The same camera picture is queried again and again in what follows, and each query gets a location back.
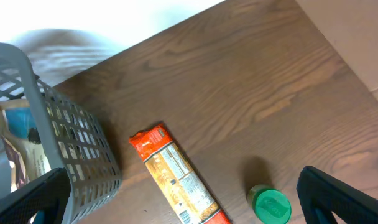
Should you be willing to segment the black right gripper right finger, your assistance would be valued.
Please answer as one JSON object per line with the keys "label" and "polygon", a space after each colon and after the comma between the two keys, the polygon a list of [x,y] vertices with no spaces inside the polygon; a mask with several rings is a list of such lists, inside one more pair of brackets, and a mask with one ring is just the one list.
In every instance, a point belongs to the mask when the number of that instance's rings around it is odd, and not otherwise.
{"label": "black right gripper right finger", "polygon": [[308,224],[378,223],[378,200],[313,166],[301,171],[297,194]]}

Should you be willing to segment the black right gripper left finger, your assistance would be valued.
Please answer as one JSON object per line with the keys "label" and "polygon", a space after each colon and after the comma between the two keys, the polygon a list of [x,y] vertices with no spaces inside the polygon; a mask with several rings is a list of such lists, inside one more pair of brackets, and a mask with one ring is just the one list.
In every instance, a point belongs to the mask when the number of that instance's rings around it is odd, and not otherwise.
{"label": "black right gripper left finger", "polygon": [[66,169],[52,169],[0,199],[0,223],[61,223],[70,192]]}

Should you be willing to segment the brown Nescafe Gold bag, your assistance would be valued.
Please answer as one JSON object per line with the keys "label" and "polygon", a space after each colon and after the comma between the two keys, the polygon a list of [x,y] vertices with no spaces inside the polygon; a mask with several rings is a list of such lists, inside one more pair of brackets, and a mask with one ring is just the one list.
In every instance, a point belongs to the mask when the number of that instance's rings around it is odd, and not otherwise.
{"label": "brown Nescafe Gold bag", "polygon": [[52,170],[26,99],[0,101],[0,134],[11,168],[11,192]]}

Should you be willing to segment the grey plastic basket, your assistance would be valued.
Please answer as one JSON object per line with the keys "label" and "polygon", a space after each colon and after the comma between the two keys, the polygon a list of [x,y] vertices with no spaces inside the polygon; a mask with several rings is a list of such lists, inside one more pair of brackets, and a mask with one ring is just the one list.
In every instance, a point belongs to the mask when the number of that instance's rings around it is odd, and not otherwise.
{"label": "grey plastic basket", "polygon": [[122,177],[95,116],[34,74],[19,48],[0,43],[0,101],[25,98],[52,168],[66,169],[71,193],[64,223],[76,223],[117,194]]}

